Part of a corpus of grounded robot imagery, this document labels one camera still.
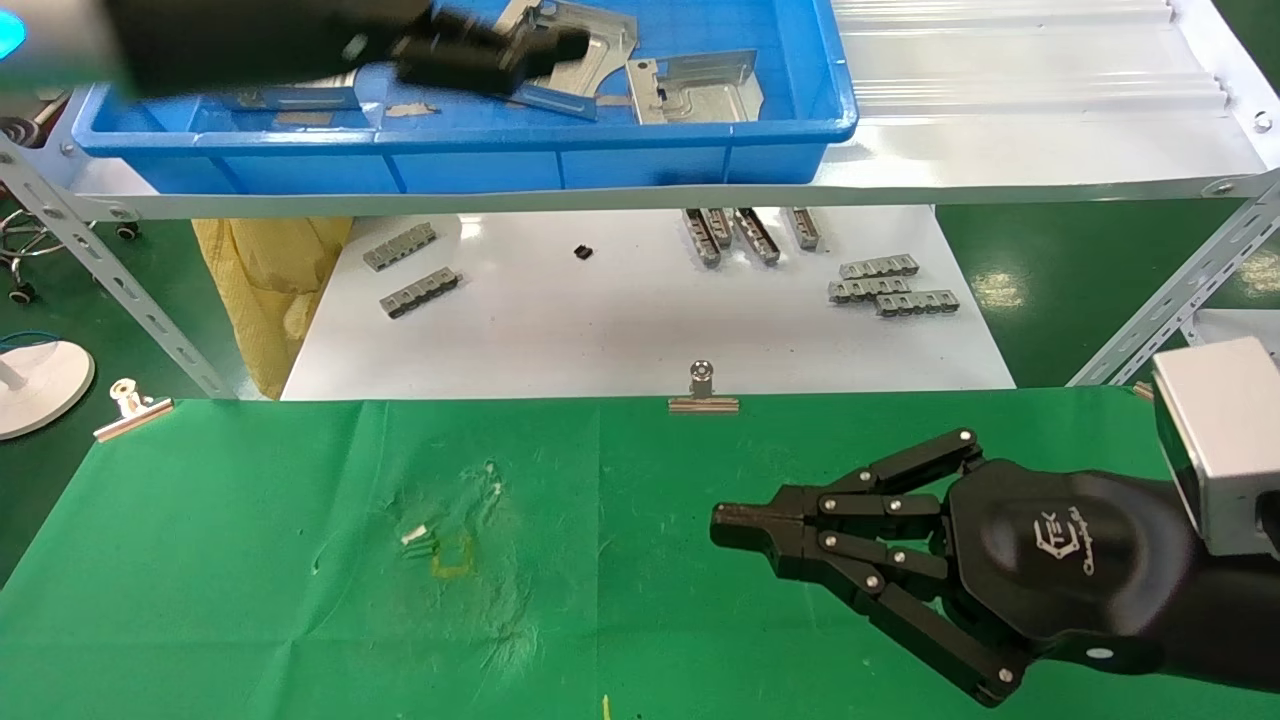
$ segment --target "metal clip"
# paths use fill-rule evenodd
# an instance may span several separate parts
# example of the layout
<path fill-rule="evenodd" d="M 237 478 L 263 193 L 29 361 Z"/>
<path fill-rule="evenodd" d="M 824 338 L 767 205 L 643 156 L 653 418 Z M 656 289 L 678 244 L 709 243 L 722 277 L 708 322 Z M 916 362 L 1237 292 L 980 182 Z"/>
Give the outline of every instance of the metal clip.
<path fill-rule="evenodd" d="M 97 438 L 97 442 L 106 442 L 116 436 L 122 436 L 173 410 L 172 398 L 163 397 L 156 400 L 138 395 L 138 383 L 131 378 L 115 380 L 110 395 L 111 400 L 120 407 L 120 419 L 93 430 L 93 437 Z"/>
<path fill-rule="evenodd" d="M 818 250 L 822 233 L 818 232 L 818 223 L 813 220 L 813 213 L 808 208 L 788 208 L 787 217 L 791 218 L 800 250 Z"/>
<path fill-rule="evenodd" d="M 689 368 L 689 397 L 667 400 L 672 415 L 736 415 L 736 397 L 716 397 L 712 375 L 716 369 L 707 360 L 698 360 Z"/>
<path fill-rule="evenodd" d="M 689 238 L 694 241 L 694 251 L 698 252 L 698 258 L 703 261 L 703 265 L 708 268 L 719 265 L 719 246 L 716 245 L 712 229 L 707 223 L 707 218 L 703 217 L 701 210 L 698 208 L 685 209 L 685 229 L 689 231 Z"/>

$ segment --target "green tablecloth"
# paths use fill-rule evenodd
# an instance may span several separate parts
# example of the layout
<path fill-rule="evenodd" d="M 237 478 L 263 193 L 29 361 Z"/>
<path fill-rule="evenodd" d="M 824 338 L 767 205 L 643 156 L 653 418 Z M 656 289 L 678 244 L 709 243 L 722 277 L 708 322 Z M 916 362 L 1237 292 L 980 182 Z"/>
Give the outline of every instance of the green tablecloth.
<path fill-rule="evenodd" d="M 0 717 L 987 717 L 826 591 L 707 538 L 719 500 L 968 425 L 1160 477 L 1124 391 L 223 404 L 95 447 L 0 592 Z M 425 536 L 403 544 L 419 527 Z M 1007 717 L 1277 716 L 1041 664 Z"/>

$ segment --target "sheet metal part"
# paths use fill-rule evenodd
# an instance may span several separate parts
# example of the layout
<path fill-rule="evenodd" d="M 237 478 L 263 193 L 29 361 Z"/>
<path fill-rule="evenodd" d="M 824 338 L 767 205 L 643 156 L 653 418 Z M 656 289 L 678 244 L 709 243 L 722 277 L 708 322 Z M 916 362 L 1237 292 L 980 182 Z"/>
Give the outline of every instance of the sheet metal part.
<path fill-rule="evenodd" d="M 716 369 L 707 360 L 698 360 L 689 368 L 689 397 L 667 400 L 672 415 L 736 415 L 736 397 L 716 397 L 713 375 Z"/>
<path fill-rule="evenodd" d="M 751 246 L 751 250 L 760 256 L 760 260 L 765 265 L 774 265 L 782 252 L 778 250 L 778 243 L 773 242 L 773 237 L 769 231 L 760 222 L 760 217 L 755 214 L 753 208 L 739 208 L 737 209 L 737 224 L 742 228 L 742 236 L 746 238 L 746 243 Z"/>
<path fill-rule="evenodd" d="M 580 28 L 591 33 L 591 42 L 581 60 L 558 63 L 550 76 L 526 82 L 509 100 L 594 120 L 596 90 L 636 49 L 636 18 L 577 3 L 512 0 L 494 29 L 508 33 L 520 24 Z"/>
<path fill-rule="evenodd" d="M 733 242 L 733 223 L 723 208 L 703 208 L 703 217 L 707 218 L 707 228 L 712 231 L 712 240 L 721 250 L 728 250 Z"/>
<path fill-rule="evenodd" d="M 627 83 L 640 124 L 754 122 L 764 104 L 755 50 L 631 60 Z"/>
<path fill-rule="evenodd" d="M 892 275 L 914 275 L 920 272 L 920 264 L 910 255 L 890 255 L 888 258 L 873 258 L 872 260 L 858 260 L 845 263 L 840 266 L 840 277 L 846 281 L 859 281 L 863 278 L 886 278 Z"/>
<path fill-rule="evenodd" d="M 435 231 L 431 229 L 431 223 L 413 225 L 369 252 L 365 252 L 365 264 L 375 272 L 380 272 L 426 247 L 433 240 L 435 240 Z"/>
<path fill-rule="evenodd" d="M 796 233 L 800 250 L 818 250 L 822 233 L 818 232 L 818 223 L 813 220 L 813 213 L 808 208 L 787 208 L 786 217 L 791 220 L 791 229 Z"/>
<path fill-rule="evenodd" d="M 684 218 L 689 238 L 694 241 L 694 251 L 698 252 L 698 258 L 703 261 L 703 265 L 708 268 L 719 265 L 719 246 L 716 245 L 716 240 L 712 237 L 712 229 L 703 211 L 698 208 L 686 208 Z"/>
<path fill-rule="evenodd" d="M 228 110 L 360 110 L 356 70 L 311 82 L 232 90 L 220 92 L 216 97 Z"/>
<path fill-rule="evenodd" d="M 900 315 L 924 315 L 934 313 L 955 313 L 960 301 L 950 290 L 927 290 L 901 295 L 879 295 L 876 297 L 876 314 L 881 318 Z"/>
<path fill-rule="evenodd" d="M 827 299 L 837 305 L 861 302 L 879 295 L 901 295 L 909 292 L 911 292 L 911 286 L 902 278 L 838 281 L 827 286 Z"/>
<path fill-rule="evenodd" d="M 392 319 L 399 318 L 404 313 L 424 305 L 429 300 L 439 297 L 440 295 L 458 287 L 458 281 L 461 279 L 461 274 L 454 273 L 448 268 L 440 268 L 416 283 L 388 295 L 380 301 L 380 305 L 383 306 L 383 311 L 387 313 L 387 316 Z"/>
<path fill-rule="evenodd" d="M 110 396 L 120 407 L 120 418 L 93 430 L 93 437 L 97 442 L 106 442 L 119 437 L 173 410 L 173 400 L 168 397 L 156 400 L 142 396 L 138 393 L 138 383 L 131 378 L 115 380 L 111 384 Z"/>

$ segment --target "white table surface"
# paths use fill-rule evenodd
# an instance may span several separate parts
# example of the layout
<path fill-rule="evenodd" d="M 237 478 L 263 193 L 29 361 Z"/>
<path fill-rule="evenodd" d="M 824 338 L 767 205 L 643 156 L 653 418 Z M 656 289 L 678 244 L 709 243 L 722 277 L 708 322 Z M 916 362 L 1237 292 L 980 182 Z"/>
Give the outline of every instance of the white table surface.
<path fill-rule="evenodd" d="M 710 360 L 718 395 L 1014 387 L 929 208 L 815 209 L 803 252 L 778 224 L 765 268 L 735 242 L 698 261 L 678 210 L 419 215 L 356 222 L 284 389 L 285 400 L 673 396 Z M 440 237 L 380 273 L 361 255 L 428 220 Z M 585 243 L 586 261 L 573 256 Z M 918 290 L 954 315 L 877 318 L 836 306 L 841 263 L 910 252 Z M 399 319 L 378 301 L 448 265 L 454 291 Z"/>

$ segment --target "metal bracket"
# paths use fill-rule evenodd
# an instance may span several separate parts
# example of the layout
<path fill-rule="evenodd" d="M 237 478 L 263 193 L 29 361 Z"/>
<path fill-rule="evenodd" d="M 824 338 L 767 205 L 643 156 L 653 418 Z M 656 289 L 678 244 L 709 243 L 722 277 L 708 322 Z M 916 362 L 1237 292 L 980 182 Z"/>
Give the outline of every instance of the metal bracket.
<path fill-rule="evenodd" d="M 178 329 L 138 281 L 120 264 L 90 227 L 72 211 L 45 178 L 36 172 L 18 146 L 0 137 L 0 181 L 13 197 L 29 213 L 38 214 L 49 232 L 97 278 L 129 315 L 164 348 L 169 357 L 210 397 L 234 398 L 236 395 Z"/>
<path fill-rule="evenodd" d="M 627 83 L 640 124 L 758 120 L 764 104 L 755 50 L 631 60 Z"/>
<path fill-rule="evenodd" d="M 97 442 L 119 437 L 173 410 L 173 400 L 168 397 L 157 401 L 154 397 L 138 395 L 138 383 L 131 378 L 115 380 L 115 384 L 111 386 L 111 400 L 120 406 L 120 419 L 93 430 Z"/>
<path fill-rule="evenodd" d="M 1277 228 L 1280 183 L 1228 218 L 1066 384 L 1128 382 Z"/>
<path fill-rule="evenodd" d="M 622 69 L 636 49 L 635 17 L 559 0 L 512 0 L 494 29 L 511 32 L 521 23 L 585 29 L 591 33 L 591 44 L 581 60 L 558 63 L 550 76 L 526 82 L 511 100 L 594 120 L 596 88 Z"/>
<path fill-rule="evenodd" d="M 716 397 L 712 377 L 716 369 L 707 360 L 698 360 L 689 368 L 689 397 L 667 400 L 672 415 L 736 415 L 736 397 Z"/>

